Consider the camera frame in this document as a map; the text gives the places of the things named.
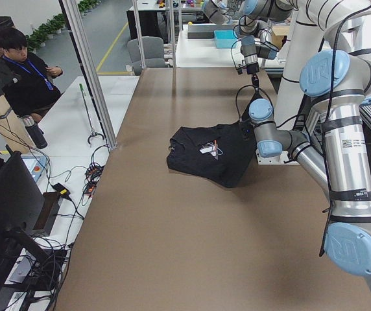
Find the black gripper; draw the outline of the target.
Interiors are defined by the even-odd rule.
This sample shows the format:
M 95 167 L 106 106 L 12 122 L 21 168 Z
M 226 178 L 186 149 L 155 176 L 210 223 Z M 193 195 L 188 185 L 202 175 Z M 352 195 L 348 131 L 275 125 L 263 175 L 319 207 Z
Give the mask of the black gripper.
M 254 87 L 259 87 L 259 78 L 257 73 L 260 72 L 259 63 L 247 63 L 245 65 L 246 73 L 251 75 L 251 82 Z

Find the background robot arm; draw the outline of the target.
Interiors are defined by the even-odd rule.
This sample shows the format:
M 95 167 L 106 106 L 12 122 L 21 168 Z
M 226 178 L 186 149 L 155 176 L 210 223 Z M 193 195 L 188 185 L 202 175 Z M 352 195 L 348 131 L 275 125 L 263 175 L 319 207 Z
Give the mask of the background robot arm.
M 204 15 L 216 25 L 231 25 L 233 23 L 233 1 L 205 0 L 201 4 Z

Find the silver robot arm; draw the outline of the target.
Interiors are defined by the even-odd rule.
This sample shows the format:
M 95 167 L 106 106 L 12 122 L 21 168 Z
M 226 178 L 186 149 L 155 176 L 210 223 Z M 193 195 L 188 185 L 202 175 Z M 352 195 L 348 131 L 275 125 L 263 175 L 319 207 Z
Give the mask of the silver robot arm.
M 297 13 L 278 101 L 248 114 L 262 157 L 287 152 L 322 185 L 321 254 L 371 275 L 371 173 L 361 106 L 371 104 L 371 1 L 284 1 Z
M 272 43 L 272 29 L 269 22 L 285 21 L 293 7 L 285 1 L 244 1 L 239 9 L 235 35 L 241 41 L 243 68 L 251 76 L 252 84 L 259 86 L 258 59 L 275 59 L 279 48 Z

